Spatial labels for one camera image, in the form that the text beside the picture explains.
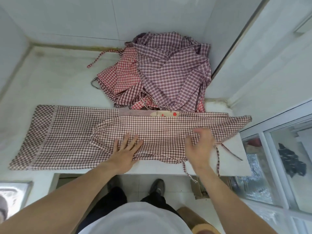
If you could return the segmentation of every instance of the shoe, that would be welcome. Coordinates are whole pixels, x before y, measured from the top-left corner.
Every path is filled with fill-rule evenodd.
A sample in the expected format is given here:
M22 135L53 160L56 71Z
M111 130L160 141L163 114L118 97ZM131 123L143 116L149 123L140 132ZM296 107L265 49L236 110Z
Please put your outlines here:
M122 187L121 187L121 186L122 186L122 185L121 185L121 180L120 180L120 178L119 178L118 175L112 177L112 178L107 182L107 191L110 192L110 191L112 190L112 188L114 188L114 187L116 187L116 186L122 188Z
M157 192L161 196L165 194L165 182L162 179L156 179L150 189L150 194L153 192Z

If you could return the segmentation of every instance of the white countertop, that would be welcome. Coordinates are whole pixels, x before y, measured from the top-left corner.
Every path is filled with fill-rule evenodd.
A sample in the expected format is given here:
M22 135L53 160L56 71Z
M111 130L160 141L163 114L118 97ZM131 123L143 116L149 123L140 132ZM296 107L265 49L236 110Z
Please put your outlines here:
M80 170L11 171L10 161L17 155L29 128L32 114L39 104L113 108L113 103L90 85L96 74L118 61L114 53L104 54L91 68L99 52L64 50L34 47L15 75L11 85L0 101L0 181L33 181L27 205L49 193L55 173L85 173ZM222 103L206 103L207 111L227 112L232 110ZM247 157L238 135L224 142L233 153L244 161L220 151L220 174L222 176L251 175ZM211 158L216 167L216 153ZM189 162L187 171L195 174ZM160 161L139 161L128 174L175 174L185 175L181 164Z

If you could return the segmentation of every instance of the wooden stool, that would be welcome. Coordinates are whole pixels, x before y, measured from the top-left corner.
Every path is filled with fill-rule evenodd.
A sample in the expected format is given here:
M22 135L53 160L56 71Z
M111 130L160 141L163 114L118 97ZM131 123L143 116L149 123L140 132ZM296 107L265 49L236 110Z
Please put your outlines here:
M220 234L213 225L195 213L188 207L182 207L177 210L193 234Z

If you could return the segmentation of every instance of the forearm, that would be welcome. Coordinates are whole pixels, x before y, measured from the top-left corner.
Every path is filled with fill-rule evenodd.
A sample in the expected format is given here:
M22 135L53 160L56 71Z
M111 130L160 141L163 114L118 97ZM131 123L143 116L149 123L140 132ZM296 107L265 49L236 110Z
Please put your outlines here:
M227 234L276 234L219 179L212 169L199 172L199 177Z
M115 175L102 163L22 209L0 225L0 233L71 233L97 193Z

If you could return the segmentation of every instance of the leg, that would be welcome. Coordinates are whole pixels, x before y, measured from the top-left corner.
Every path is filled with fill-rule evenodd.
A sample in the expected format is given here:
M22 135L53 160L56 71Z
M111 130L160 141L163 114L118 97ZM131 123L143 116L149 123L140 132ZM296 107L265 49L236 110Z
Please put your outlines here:
M89 224L100 219L101 217L106 216L114 209L117 209L119 206L127 203L127 197L122 188L119 186L114 186L110 189L109 184L107 184L107 186L109 192L96 203L86 218L78 225L76 233L79 233Z
M150 194L143 198L141 202L149 203L157 208L166 209L181 217L177 211L166 203L163 194L165 193L165 183L161 179L157 179L151 186Z

